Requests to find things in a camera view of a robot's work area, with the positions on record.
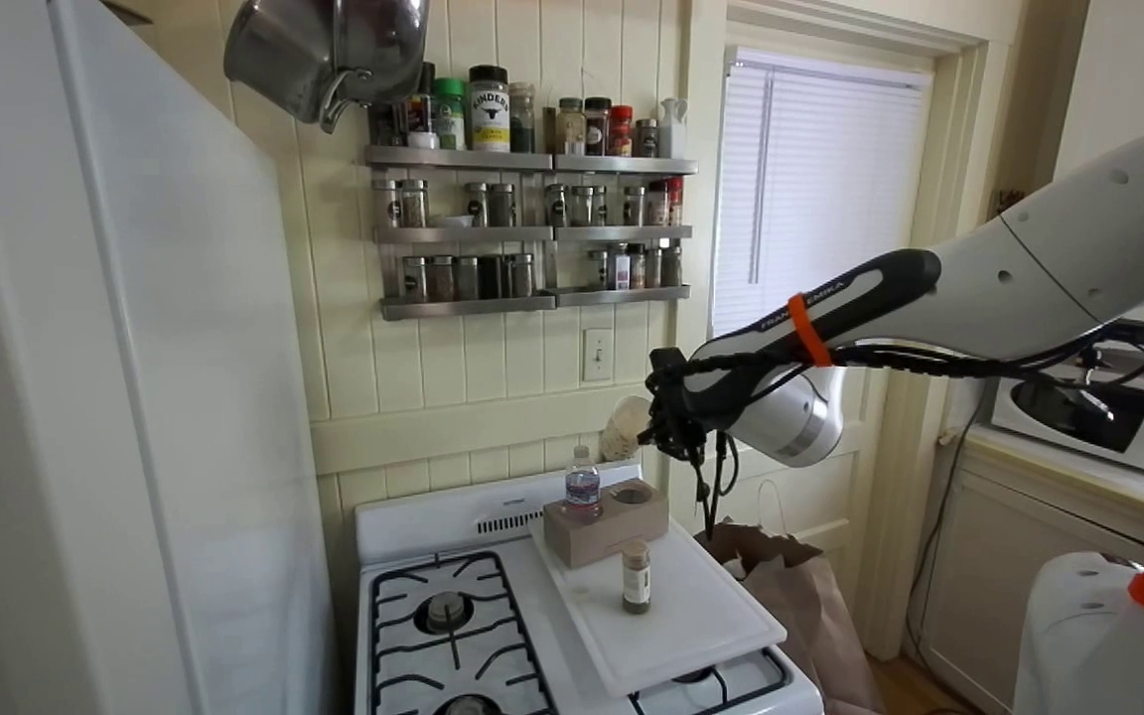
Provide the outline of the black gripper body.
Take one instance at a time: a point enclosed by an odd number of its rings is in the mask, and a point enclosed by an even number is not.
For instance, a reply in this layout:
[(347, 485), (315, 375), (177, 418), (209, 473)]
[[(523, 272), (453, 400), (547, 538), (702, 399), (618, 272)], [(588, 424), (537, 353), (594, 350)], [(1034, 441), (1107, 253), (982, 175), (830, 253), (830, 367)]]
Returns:
[(650, 361), (646, 375), (650, 406), (642, 439), (675, 461), (700, 461), (706, 432), (688, 406), (682, 388), (688, 358), (678, 350), (650, 350), (646, 361)]

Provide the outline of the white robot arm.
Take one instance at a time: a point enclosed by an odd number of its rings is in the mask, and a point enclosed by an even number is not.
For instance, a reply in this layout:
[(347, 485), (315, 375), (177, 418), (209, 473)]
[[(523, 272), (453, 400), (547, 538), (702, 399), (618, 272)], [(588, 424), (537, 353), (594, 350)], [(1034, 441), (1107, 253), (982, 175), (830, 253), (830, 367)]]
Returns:
[[(965, 237), (878, 253), (691, 353), (650, 358), (642, 441), (694, 467), (725, 432), (781, 467), (835, 455), (843, 412), (805, 379), (892, 367), (1019, 379), (1144, 302), (1144, 137)], [(1011, 715), (1144, 715), (1144, 567), (1047, 559), (1030, 588)]]

